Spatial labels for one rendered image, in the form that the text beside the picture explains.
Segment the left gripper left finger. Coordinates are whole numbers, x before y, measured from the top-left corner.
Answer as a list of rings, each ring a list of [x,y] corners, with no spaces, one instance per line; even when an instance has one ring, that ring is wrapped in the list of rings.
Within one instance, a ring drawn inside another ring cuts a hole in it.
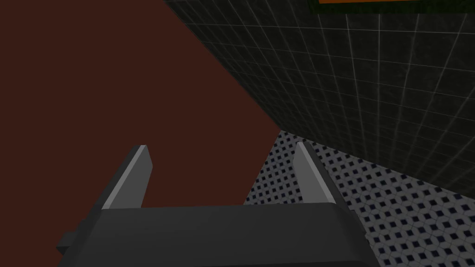
[[[134,146],[102,191],[94,209],[141,208],[152,169],[148,147]]]

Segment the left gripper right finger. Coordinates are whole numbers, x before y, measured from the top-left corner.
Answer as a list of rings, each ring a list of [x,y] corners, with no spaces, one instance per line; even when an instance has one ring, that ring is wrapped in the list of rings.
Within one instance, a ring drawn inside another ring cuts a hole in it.
[[[296,143],[293,168],[304,203],[333,203],[344,211],[350,211],[309,142]]]

